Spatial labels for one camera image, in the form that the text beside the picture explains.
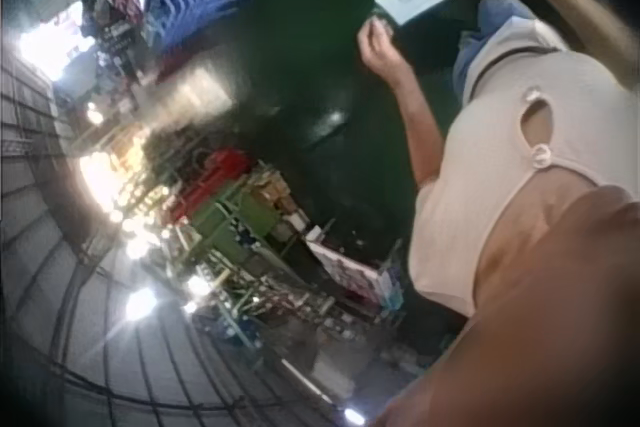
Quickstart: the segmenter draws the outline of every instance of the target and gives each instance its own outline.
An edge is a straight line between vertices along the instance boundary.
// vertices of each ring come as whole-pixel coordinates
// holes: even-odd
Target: ceiling light
[[[122,230],[125,232],[133,232],[135,230],[135,222],[132,219],[124,219],[124,222],[122,222]]]
[[[119,224],[120,222],[122,222],[123,217],[124,215],[122,215],[122,212],[120,212],[119,210],[114,210],[109,214],[109,220],[114,224]]]
[[[145,255],[147,255],[148,251],[149,243],[140,237],[131,239],[127,243],[127,255],[131,260],[141,259]]]
[[[353,409],[345,409],[344,416],[353,425],[364,425],[367,419]]]
[[[127,320],[135,321],[146,317],[153,311],[157,303],[156,296],[149,288],[134,292],[127,301]]]
[[[97,110],[88,110],[87,118],[93,125],[100,125],[102,122],[104,122],[104,116]]]
[[[188,280],[187,287],[189,287],[189,290],[193,295],[198,297],[204,297],[205,295],[209,295],[211,292],[209,282],[197,275],[194,275]]]
[[[193,314],[196,310],[198,310],[198,304],[196,304],[193,300],[191,302],[189,302],[188,304],[186,304],[183,307],[184,311],[187,314]]]

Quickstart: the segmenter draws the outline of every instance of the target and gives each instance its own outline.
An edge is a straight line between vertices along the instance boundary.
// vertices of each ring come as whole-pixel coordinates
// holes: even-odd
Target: fluorescent light
[[[149,288],[134,292],[127,301],[127,320],[136,321],[146,317],[153,311],[157,303],[156,296]]]
[[[89,122],[94,125],[100,125],[102,122],[104,122],[104,115],[102,115],[97,110],[88,110],[87,118],[89,119]]]
[[[127,243],[127,255],[131,260],[138,260],[147,255],[149,251],[149,243],[141,238],[136,237]]]
[[[367,421],[367,419],[353,409],[345,409],[344,416],[353,425],[364,425]]]
[[[198,304],[196,304],[193,300],[191,302],[189,302],[188,304],[186,304],[183,307],[184,311],[187,314],[193,314],[196,310],[198,310]]]
[[[198,297],[204,297],[205,295],[209,295],[211,292],[209,282],[197,275],[194,275],[187,281],[187,287],[189,287],[189,290],[193,295]]]
[[[309,379],[307,379],[304,375],[302,375],[300,371],[298,371],[298,369],[296,369],[293,365],[287,362],[286,359],[281,359],[281,360],[282,360],[282,365],[284,365],[287,369],[289,369],[291,373],[298,378],[298,380],[300,380],[304,385],[306,385],[309,388],[309,390],[311,390],[314,394],[319,395],[320,398],[325,402],[327,402],[328,404],[333,403],[331,402],[331,399],[329,397],[323,394],[318,387],[316,387]]]

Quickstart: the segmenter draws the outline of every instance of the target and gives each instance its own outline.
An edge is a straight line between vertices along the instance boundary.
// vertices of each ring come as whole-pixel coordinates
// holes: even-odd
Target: hand
[[[413,69],[391,42],[393,32],[386,22],[374,17],[358,32],[358,45],[364,64],[391,88],[413,76]]]

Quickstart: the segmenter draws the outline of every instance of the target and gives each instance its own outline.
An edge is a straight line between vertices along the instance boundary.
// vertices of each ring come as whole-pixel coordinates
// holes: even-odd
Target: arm
[[[576,31],[587,50],[626,87],[638,83],[640,45],[622,21],[595,0],[547,0]]]
[[[391,43],[390,28],[367,21],[358,34],[362,60],[389,84],[398,101],[409,144],[413,176],[422,187],[438,175],[444,140],[413,69]]]

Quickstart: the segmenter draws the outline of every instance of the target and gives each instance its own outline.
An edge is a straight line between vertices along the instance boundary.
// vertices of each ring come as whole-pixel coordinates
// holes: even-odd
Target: fingers
[[[360,47],[360,56],[365,64],[368,64],[373,56],[371,51],[371,19],[367,20],[358,32],[358,46]]]
[[[382,25],[384,26],[384,30],[387,31],[387,35],[389,36],[389,38],[393,38],[393,28],[389,25],[389,22],[383,19]]]
[[[385,28],[383,22],[378,18],[374,18],[371,23],[373,29],[373,33],[371,36],[373,48],[378,52],[384,52],[392,46],[391,35],[389,34],[390,27]]]

